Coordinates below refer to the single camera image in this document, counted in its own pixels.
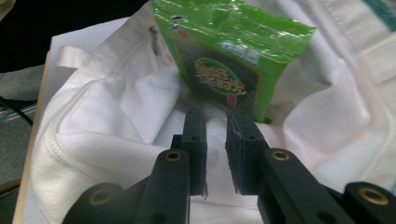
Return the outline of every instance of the white cloth bag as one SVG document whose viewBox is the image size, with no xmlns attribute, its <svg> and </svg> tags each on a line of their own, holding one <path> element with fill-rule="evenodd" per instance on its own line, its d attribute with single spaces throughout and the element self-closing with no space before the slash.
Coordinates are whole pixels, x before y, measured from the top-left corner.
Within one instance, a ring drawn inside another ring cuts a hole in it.
<svg viewBox="0 0 396 224">
<path fill-rule="evenodd" d="M 269 145 L 295 153 L 330 188 L 357 180 L 395 188 L 396 35 L 360 0 L 247 2 L 318 27 L 278 82 L 274 124 L 258 124 Z M 192 198 L 191 223 L 262 223 L 256 197 L 234 193 L 224 112 L 189 95 L 152 27 L 148 2 L 92 55 L 59 56 L 78 69 L 51 99 L 35 142 L 40 208 L 60 223 L 87 188 L 145 178 L 182 132 L 185 111 L 203 105 L 209 196 Z"/>
<path fill-rule="evenodd" d="M 16 0 L 0 0 L 0 21 L 14 7 Z"/>
</svg>

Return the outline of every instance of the green package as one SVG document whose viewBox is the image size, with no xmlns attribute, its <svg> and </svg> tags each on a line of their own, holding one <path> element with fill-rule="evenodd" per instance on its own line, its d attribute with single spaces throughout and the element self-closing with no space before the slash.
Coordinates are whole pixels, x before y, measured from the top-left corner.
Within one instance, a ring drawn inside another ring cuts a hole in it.
<svg viewBox="0 0 396 224">
<path fill-rule="evenodd" d="M 154 15 L 190 90 L 265 122 L 276 82 L 314 28 L 240 0 L 155 0 Z"/>
</svg>

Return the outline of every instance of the screw hole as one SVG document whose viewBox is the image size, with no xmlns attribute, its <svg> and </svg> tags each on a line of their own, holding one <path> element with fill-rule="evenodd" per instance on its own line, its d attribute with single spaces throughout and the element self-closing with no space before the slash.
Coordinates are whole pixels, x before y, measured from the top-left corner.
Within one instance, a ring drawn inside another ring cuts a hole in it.
<svg viewBox="0 0 396 224">
<path fill-rule="evenodd" d="M 176 151 L 168 152 L 165 156 L 168 161 L 179 161 L 181 159 L 181 154 Z"/>
<path fill-rule="evenodd" d="M 163 224 L 167 221 L 167 219 L 168 218 L 166 217 L 165 213 L 157 212 L 151 216 L 151 223 L 152 224 Z"/>
<path fill-rule="evenodd" d="M 335 219 L 335 217 L 328 212 L 319 211 L 317 213 L 317 216 L 323 223 L 326 223 L 326 224 L 337 223 L 337 219 Z"/>
<path fill-rule="evenodd" d="M 272 157 L 279 161 L 287 161 L 288 159 L 290 159 L 290 156 L 287 153 L 282 152 L 282 151 L 273 152 Z"/>
<path fill-rule="evenodd" d="M 94 192 L 90 197 L 90 204 L 92 205 L 102 205 L 110 202 L 114 197 L 113 192 L 108 189 L 99 189 Z"/>
</svg>

